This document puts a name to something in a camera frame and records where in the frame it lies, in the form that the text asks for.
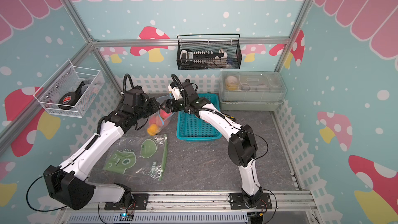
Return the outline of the pink peach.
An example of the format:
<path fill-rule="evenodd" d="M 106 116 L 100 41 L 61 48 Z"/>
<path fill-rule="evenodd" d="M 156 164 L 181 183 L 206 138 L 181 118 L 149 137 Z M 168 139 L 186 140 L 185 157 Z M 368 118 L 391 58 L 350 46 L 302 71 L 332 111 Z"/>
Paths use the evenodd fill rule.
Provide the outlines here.
<path fill-rule="evenodd" d="M 159 114 L 152 115 L 148 120 L 149 125 L 157 125 L 158 127 L 163 126 L 163 119 Z"/>

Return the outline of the clear blue zipper bag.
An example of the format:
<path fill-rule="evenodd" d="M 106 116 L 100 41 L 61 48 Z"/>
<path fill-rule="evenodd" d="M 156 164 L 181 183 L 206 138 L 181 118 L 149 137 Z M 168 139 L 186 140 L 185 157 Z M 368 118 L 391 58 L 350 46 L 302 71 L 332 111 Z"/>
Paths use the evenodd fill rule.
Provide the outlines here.
<path fill-rule="evenodd" d="M 159 132 L 160 133 L 171 121 L 172 116 L 174 115 L 174 113 L 166 113 L 164 110 L 160 109 L 157 113 L 155 114 L 159 114 L 161 116 L 161 118 L 163 119 L 163 126 L 159 127 Z"/>

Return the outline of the yellow peach with leaf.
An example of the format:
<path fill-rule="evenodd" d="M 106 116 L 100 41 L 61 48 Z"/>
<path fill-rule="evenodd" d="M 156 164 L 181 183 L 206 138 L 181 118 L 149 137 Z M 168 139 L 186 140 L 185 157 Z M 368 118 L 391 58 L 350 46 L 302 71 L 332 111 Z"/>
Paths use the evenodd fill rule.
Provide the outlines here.
<path fill-rule="evenodd" d="M 157 135 L 159 132 L 159 126 L 156 124 L 151 124 L 148 128 L 147 128 L 147 133 L 151 136 Z"/>

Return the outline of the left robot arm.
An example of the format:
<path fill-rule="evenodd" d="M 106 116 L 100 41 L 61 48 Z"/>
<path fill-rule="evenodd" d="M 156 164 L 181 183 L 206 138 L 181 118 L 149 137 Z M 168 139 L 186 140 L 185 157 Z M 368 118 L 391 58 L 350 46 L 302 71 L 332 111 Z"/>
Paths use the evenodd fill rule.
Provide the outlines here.
<path fill-rule="evenodd" d="M 100 118 L 95 134 L 59 166 L 49 166 L 44 180 L 49 197 L 79 210 L 91 203 L 115 203 L 127 209 L 134 200 L 131 189 L 123 184 L 92 184 L 91 170 L 105 152 L 140 119 L 147 119 L 160 109 L 159 102 L 142 89 L 124 92 L 119 105 Z"/>

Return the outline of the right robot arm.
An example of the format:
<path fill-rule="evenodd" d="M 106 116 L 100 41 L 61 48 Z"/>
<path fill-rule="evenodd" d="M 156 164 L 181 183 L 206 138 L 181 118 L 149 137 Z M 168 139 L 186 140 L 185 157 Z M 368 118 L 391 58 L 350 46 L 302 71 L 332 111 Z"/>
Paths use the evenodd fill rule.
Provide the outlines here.
<path fill-rule="evenodd" d="M 181 82 L 172 74 L 168 86 L 172 98 L 160 105 L 167 113 L 183 111 L 211 124 L 228 141 L 228 155 L 238 166 L 243 201 L 248 208 L 255 208 L 261 200 L 263 189 L 257 178 L 256 158 L 258 146 L 249 125 L 240 125 L 220 112 L 210 100 L 200 97 L 189 79 Z"/>

